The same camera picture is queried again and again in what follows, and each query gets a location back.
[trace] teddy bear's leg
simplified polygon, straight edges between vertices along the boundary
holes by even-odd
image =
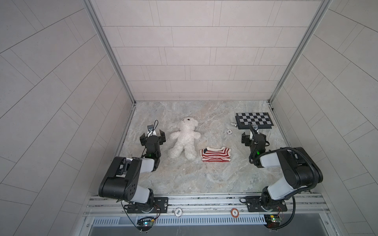
[[[185,145],[184,149],[185,149],[185,157],[188,160],[194,160],[196,155],[197,155],[197,153],[194,149],[194,144],[188,143],[188,144]]]
[[[183,151],[184,145],[177,142],[175,146],[168,151],[168,155],[170,158],[177,158],[181,152]]]

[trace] marble surface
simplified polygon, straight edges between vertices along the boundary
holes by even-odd
[[[274,126],[260,130],[270,142],[267,150],[286,146],[266,101],[138,102],[121,156],[141,156],[144,147],[139,137],[157,119],[157,130],[165,132],[167,142],[160,146],[158,169],[142,173],[139,185],[153,189],[155,194],[261,192],[283,174],[281,168],[257,168],[248,162],[249,147],[241,143],[241,137],[249,131],[230,125],[235,122],[235,113],[240,112],[269,112]],[[187,160],[182,152],[178,158],[171,159],[167,152],[175,140],[169,135],[178,131],[176,124],[187,116],[199,122],[196,131],[201,133],[201,138],[195,142],[198,158]],[[207,146],[231,148],[231,161],[202,162],[199,150]]]

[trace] white poker chip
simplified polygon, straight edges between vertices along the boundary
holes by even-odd
[[[179,207],[175,210],[175,216],[180,217],[183,214],[183,210]]]
[[[232,208],[231,209],[231,215],[234,218],[238,218],[239,217],[239,211],[236,208]]]

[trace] black chessboard frame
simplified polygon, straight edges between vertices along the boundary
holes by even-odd
[[[236,123],[240,130],[249,130],[248,124],[257,125],[259,129],[271,129],[273,126],[268,112],[236,113]]]

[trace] teddy bear's head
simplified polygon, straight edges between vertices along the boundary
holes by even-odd
[[[180,121],[178,124],[178,128],[180,130],[191,130],[194,131],[194,129],[198,126],[198,121],[195,120],[193,117],[185,117]]]

